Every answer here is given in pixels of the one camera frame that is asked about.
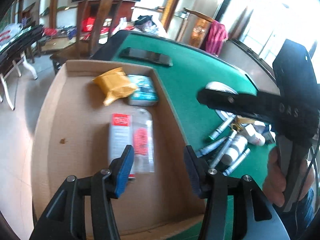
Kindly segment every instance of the black cable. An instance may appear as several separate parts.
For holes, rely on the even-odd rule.
[[[311,153],[312,153],[312,156],[315,155],[315,150],[313,149],[313,147],[311,147]],[[315,211],[314,211],[314,213],[316,213],[319,207],[319,178],[318,178],[318,165],[317,165],[316,159],[313,162],[313,167],[315,168],[315,173],[316,173],[316,203],[315,203]]]
[[[305,184],[306,180],[307,180],[307,177],[308,177],[308,174],[311,170],[311,167],[312,167],[312,164],[313,162],[315,161],[316,159],[316,156],[319,152],[319,146],[320,146],[320,134],[319,134],[319,137],[318,137],[318,143],[317,143],[317,147],[316,147],[316,153],[313,155],[312,159],[311,159],[311,162],[308,166],[308,169],[307,169],[307,172],[306,174],[304,175],[303,177],[303,180],[301,182],[301,186],[300,186],[300,190],[299,190],[299,194],[298,194],[298,197],[297,197],[297,203],[296,203],[296,209],[295,209],[295,212],[294,212],[294,218],[296,220],[296,234],[298,234],[298,220],[297,220],[297,209],[298,209],[298,201],[300,199],[300,196],[301,196],[301,193],[302,193],[302,189],[303,189],[303,185]]]

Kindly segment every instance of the wooden chair back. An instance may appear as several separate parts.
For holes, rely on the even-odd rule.
[[[93,24],[93,28],[92,28],[90,40],[89,40],[89,51],[88,52],[90,55],[93,55],[98,50],[100,30],[103,26],[103,23],[104,23],[106,17],[108,16],[108,14],[110,12],[113,1],[114,0],[100,0],[98,12],[97,12],[97,17],[96,17],[96,20]],[[112,17],[111,26],[110,26],[109,33],[108,33],[108,39],[112,35],[112,29],[115,28],[114,25],[116,23],[115,23],[114,19],[116,18],[116,15],[118,14],[118,11],[119,11],[119,8],[121,6],[122,1],[123,0],[117,0],[115,13],[114,13],[114,16]],[[84,10],[83,10],[82,14],[81,13],[77,14],[77,35],[76,35],[77,50],[79,50],[80,34],[81,34],[81,30],[82,30],[82,21],[84,20],[84,13],[85,13],[85,10],[88,6],[88,2],[89,2],[89,0],[84,0]]]
[[[190,14],[198,17],[198,20],[196,22],[196,26],[200,26],[203,30],[207,29],[209,27],[210,23],[212,23],[214,21],[214,19],[212,19],[211,17],[209,17],[203,13],[200,13],[197,11],[192,11],[192,10],[189,10],[188,8],[183,8],[183,10],[186,11],[187,14],[184,17],[184,20],[180,26],[180,29],[179,29],[177,37],[176,37],[176,41],[178,41],[178,42],[181,41],[181,39],[184,35],[184,32],[187,27],[187,23],[188,23],[188,17]],[[199,33],[199,34],[197,33],[196,37],[191,37],[189,45],[194,46],[196,48],[199,48],[202,41],[203,41],[204,34],[205,33]]]

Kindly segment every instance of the green felt table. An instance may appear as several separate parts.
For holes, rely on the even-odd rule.
[[[211,81],[222,82],[237,92],[256,94],[257,89],[248,75],[238,68],[229,65],[198,49],[185,46],[170,40],[136,32],[120,31],[98,51],[93,59],[112,60],[140,65],[148,65],[156,69],[177,113],[188,143],[194,149],[208,144],[205,140],[222,120],[212,109],[201,105],[197,92]],[[147,61],[119,57],[119,53],[127,48],[150,50],[168,55],[173,66],[164,67]],[[268,153],[274,145],[256,147],[250,145],[251,153],[232,173],[240,178],[249,174],[261,187],[267,174]],[[233,200],[228,198],[226,238],[231,239],[233,224]],[[197,239],[201,224],[197,224],[170,240]]]

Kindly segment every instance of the window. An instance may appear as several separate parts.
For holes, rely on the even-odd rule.
[[[271,67],[286,39],[302,44],[309,51],[317,40],[315,32],[318,29],[314,25],[317,20],[313,5],[320,6],[315,0],[303,1],[251,0],[254,11],[239,41]]]

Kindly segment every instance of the white table leg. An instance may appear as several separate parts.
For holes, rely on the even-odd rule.
[[[26,54],[25,54],[24,52],[22,52],[21,55],[20,55],[20,57],[23,59],[22,65],[23,65],[26,69],[28,69],[28,70],[31,71],[34,79],[37,79],[38,76],[37,76],[36,70],[35,70],[35,68],[34,68],[32,65],[30,65],[30,64],[27,62]]]
[[[21,77],[21,71],[15,60],[12,61],[13,67],[17,70],[19,77]]]
[[[2,74],[2,73],[0,74],[0,79],[1,79],[1,83],[2,83],[3,88],[4,88],[5,98],[7,98],[7,102],[8,102],[8,104],[9,104],[10,108],[11,108],[12,111],[13,111],[13,110],[14,110],[14,106],[13,106],[11,100],[10,100],[7,82],[4,80],[4,77],[3,77],[3,74]]]

